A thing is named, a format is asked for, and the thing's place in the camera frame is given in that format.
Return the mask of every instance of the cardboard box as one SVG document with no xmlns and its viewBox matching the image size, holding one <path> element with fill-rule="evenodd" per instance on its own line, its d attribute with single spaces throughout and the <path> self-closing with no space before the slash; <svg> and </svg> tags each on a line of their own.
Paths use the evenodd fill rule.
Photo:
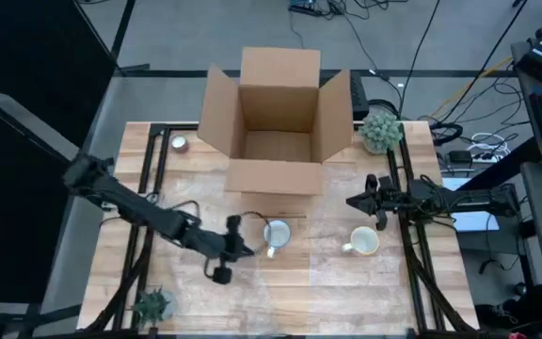
<svg viewBox="0 0 542 339">
<path fill-rule="evenodd" d="M 321 164 L 352 142 L 350 72 L 319 89 L 321 53 L 250 48 L 239 85 L 208 71 L 198 136 L 231 161 L 229 191 L 319 195 Z"/>
</svg>

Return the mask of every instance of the white cable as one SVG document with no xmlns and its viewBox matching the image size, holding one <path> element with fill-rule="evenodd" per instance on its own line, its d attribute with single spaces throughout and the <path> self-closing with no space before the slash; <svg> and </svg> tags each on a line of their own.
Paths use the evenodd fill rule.
<svg viewBox="0 0 542 339">
<path fill-rule="evenodd" d="M 500 140 L 501 142 L 499 144 L 497 144 L 497 145 L 489 145 L 489 144 L 486 144 L 486 143 L 483 143 L 483 142 L 475 142 L 474 140 L 477 137 L 494 137 L 494 138 Z M 503 152 L 505 155 L 510 154 L 509 148 L 507 147 L 507 141 L 505 141 L 505 138 L 500 136 L 500 135 L 496 135 L 496 134 L 493 134 L 493 133 L 481 132 L 481 133 L 476 133 L 475 135 L 471 136 L 470 139 L 471 139 L 471 145 L 466 149 L 467 151 L 470 151 L 472 149 L 477 148 L 477 149 L 481 149 L 481 150 L 490 150 L 493 153 L 495 153 L 495 152 Z"/>
</svg>

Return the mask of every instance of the small metal bowl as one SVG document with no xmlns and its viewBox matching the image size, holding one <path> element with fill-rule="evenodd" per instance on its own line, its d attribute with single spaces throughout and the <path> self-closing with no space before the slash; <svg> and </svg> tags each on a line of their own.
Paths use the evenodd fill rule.
<svg viewBox="0 0 542 339">
<path fill-rule="evenodd" d="M 175 136 L 170 140 L 170 148 L 175 153 L 185 153 L 189 149 L 189 143 L 184 136 Z"/>
</svg>

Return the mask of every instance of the wooden table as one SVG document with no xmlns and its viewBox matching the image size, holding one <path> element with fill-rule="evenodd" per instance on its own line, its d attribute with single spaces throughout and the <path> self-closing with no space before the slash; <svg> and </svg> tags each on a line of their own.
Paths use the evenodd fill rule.
<svg viewBox="0 0 542 339">
<path fill-rule="evenodd" d="M 128 123 L 120 146 L 115 175 L 133 190 L 137 189 L 149 128 L 148 122 Z M 416 177 L 426 174 L 440 183 L 427 123 L 405 122 L 405 128 Z M 161 333 L 404 334 L 406 328 L 415 328 L 397 217 L 389 215 L 374 255 L 341 251 L 356 227 L 375 227 L 375 218 L 347 206 L 344 200 L 363 191 L 368 173 L 390 174 L 385 155 L 370 155 L 354 136 L 351 147 L 325 163 L 323 196 L 230 193 L 223 189 L 227 156 L 199 140 L 195 132 L 177 133 L 186 135 L 190 150 L 169 154 L 162 206 L 196 200 L 201 205 L 202 228 L 219 233 L 225 233 L 227 216 L 255 210 L 286 220 L 293 238 L 272 260 L 262 253 L 230 264 L 232 282 L 218 285 L 203 276 L 202 255 L 180 250 L 156 236 L 148 287 L 162 285 L 175 297 L 175 314 L 158 324 Z M 154 160 L 151 178 L 155 168 Z M 96 317 L 119 286 L 129 229 L 126 222 L 112 220 L 100 230 L 79 328 Z M 426 229 L 439 288 L 463 318 L 478 328 L 454 231 L 438 224 Z M 240 232 L 251 248 L 263 249 L 260 219 L 246 218 Z M 216 262 L 211 263 L 211 272 L 213 266 Z M 433 328 L 429 299 L 425 288 L 422 291 L 428 326 Z M 129 319 L 127 312 L 125 323 Z"/>
</svg>

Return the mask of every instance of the potted succulent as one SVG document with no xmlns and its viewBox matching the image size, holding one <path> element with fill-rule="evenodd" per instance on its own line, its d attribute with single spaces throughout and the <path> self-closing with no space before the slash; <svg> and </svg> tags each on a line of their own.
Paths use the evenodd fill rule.
<svg viewBox="0 0 542 339">
<path fill-rule="evenodd" d="M 131 310 L 139 315 L 139 327 L 143 328 L 148 323 L 156 326 L 157 322 L 165 321 L 172 316 L 172 295 L 163 291 L 162 287 L 151 293 L 139 291 L 139 302 L 133 305 Z"/>
<path fill-rule="evenodd" d="M 394 149 L 403 134 L 399 126 L 401 122 L 385 111 L 372 112 L 363 119 L 359 135 L 363 137 L 363 146 L 372 154 L 385 154 Z"/>
</svg>

